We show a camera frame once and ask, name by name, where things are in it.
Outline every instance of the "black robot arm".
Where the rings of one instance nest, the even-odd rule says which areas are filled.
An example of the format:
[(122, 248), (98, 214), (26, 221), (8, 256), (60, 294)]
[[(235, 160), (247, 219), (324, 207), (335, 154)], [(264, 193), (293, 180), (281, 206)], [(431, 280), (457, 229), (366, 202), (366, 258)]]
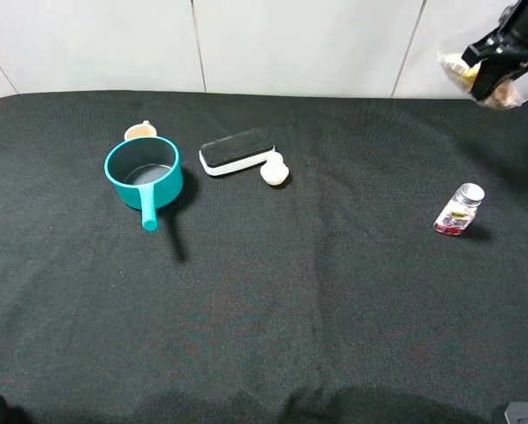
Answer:
[(508, 7), (500, 25), (479, 42), (468, 46), (462, 59), (480, 64), (471, 95), (486, 99), (505, 80), (516, 80), (528, 72), (528, 0)]

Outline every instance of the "black eraser top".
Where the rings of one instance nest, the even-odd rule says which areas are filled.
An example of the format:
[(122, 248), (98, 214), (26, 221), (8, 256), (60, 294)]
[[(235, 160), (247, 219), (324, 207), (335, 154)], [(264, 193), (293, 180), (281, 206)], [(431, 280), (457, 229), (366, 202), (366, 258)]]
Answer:
[(254, 128), (204, 144), (200, 152), (207, 166), (216, 168), (274, 149), (272, 131), (268, 128)]

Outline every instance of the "teal saucepan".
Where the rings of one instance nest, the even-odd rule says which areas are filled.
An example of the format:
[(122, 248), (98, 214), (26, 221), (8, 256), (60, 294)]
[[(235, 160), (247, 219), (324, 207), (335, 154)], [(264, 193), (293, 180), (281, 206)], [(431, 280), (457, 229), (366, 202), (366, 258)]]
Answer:
[(176, 199), (184, 184), (177, 147), (163, 137), (122, 142), (107, 155), (104, 167), (123, 202), (142, 210), (147, 231), (158, 226), (155, 210)]

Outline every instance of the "black fabric surface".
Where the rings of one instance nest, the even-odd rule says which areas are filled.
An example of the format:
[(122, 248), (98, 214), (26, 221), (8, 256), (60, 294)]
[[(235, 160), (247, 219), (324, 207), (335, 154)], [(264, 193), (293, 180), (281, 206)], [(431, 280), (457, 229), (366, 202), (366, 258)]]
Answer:
[[(103, 175), (144, 119), (185, 174), (152, 234)], [(255, 127), (286, 186), (204, 173), (202, 144)], [(437, 234), (464, 182), (475, 223)], [(528, 401), (528, 103), (1, 99), (0, 394), (46, 424), (472, 424)]]

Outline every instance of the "small cup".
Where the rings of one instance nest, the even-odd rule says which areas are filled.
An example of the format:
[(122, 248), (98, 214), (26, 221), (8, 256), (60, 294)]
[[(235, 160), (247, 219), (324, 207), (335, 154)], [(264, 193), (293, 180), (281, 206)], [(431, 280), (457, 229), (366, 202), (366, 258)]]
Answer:
[(144, 121), (142, 124), (133, 125), (124, 132), (124, 139), (130, 140), (136, 137), (155, 137), (156, 129), (150, 125), (149, 121)]

